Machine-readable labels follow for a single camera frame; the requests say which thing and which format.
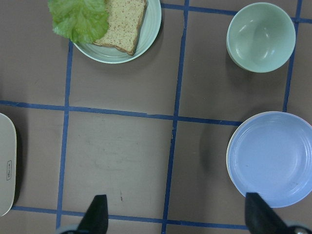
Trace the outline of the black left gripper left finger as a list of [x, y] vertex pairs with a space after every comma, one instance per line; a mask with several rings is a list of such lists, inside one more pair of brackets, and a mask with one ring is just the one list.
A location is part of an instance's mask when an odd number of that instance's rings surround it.
[[77, 227], [78, 234], [105, 234], [108, 230], [106, 195], [96, 195]]

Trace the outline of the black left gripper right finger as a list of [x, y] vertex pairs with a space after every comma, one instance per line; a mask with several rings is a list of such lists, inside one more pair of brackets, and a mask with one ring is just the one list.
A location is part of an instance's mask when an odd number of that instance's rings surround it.
[[245, 224], [252, 234], [303, 234], [305, 227], [287, 225], [258, 193], [246, 193]]

